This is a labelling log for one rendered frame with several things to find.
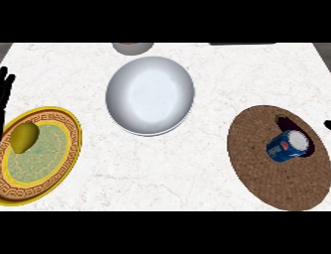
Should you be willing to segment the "yellow patterned plate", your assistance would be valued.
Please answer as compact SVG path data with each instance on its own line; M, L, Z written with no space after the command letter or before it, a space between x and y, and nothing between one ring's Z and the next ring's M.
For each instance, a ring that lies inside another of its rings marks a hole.
M10 134L25 122L38 126L39 135L33 146L16 154ZM75 165L81 144L81 124L62 107L33 108L5 124L0 142L0 205L26 204L56 188Z

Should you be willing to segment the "blue can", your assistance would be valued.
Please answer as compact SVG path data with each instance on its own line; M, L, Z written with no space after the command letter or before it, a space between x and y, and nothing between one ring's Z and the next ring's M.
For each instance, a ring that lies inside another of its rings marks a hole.
M283 131L265 144L265 153L276 162L299 157L308 147L308 140L296 130Z

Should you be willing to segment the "white bowl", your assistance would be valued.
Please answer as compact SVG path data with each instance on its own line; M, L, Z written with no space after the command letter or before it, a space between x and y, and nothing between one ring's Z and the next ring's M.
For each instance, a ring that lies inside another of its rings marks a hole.
M152 137L183 122L194 98L193 80L184 68L160 57L144 57L115 72L106 87L106 110L131 134Z

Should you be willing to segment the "yellow mango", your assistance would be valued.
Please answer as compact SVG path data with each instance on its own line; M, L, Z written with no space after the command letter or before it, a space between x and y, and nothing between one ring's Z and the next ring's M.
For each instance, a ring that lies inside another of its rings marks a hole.
M22 154L35 144L39 135L38 126L31 122L20 123L10 133L10 146Z

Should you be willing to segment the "brown round placemat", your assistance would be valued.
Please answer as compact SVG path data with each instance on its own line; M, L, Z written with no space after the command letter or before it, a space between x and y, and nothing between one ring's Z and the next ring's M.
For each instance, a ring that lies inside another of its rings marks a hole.
M331 187L324 146L301 118L259 105L236 116L227 136L230 162L248 191L283 210L307 210Z

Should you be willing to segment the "grey round container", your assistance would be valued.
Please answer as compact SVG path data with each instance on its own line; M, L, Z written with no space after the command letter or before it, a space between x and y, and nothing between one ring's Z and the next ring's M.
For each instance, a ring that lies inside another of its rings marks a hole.
M125 56L137 56L149 51L152 43L113 43L113 49Z

